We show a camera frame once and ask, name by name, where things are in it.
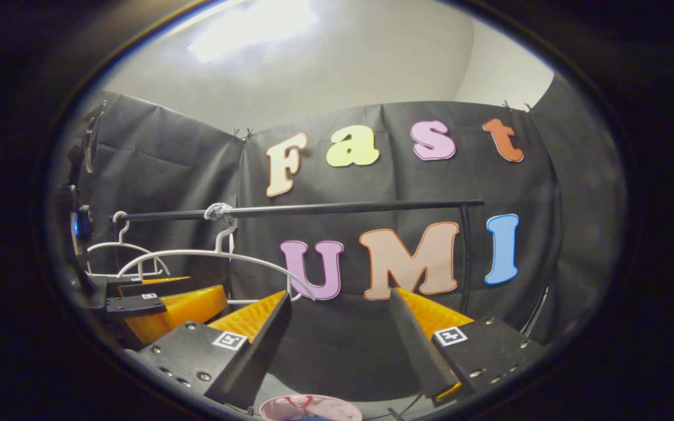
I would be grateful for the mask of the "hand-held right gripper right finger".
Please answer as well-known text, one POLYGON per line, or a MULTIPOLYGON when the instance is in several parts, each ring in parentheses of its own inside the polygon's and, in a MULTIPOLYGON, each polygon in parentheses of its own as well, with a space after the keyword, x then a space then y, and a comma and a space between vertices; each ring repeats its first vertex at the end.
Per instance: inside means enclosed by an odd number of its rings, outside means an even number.
POLYGON ((391 289, 388 308, 421 391, 434 404, 500 386, 543 352, 498 318, 473 319, 412 291, 391 289))

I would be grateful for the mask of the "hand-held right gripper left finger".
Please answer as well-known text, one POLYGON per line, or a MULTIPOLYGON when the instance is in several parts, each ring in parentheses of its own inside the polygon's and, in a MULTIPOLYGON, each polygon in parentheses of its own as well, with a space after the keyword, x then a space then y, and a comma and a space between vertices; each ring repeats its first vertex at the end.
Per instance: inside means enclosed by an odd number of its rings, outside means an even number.
POLYGON ((216 322, 185 322, 139 351, 158 375, 206 399, 246 409, 255 402, 291 320, 279 291, 216 322))

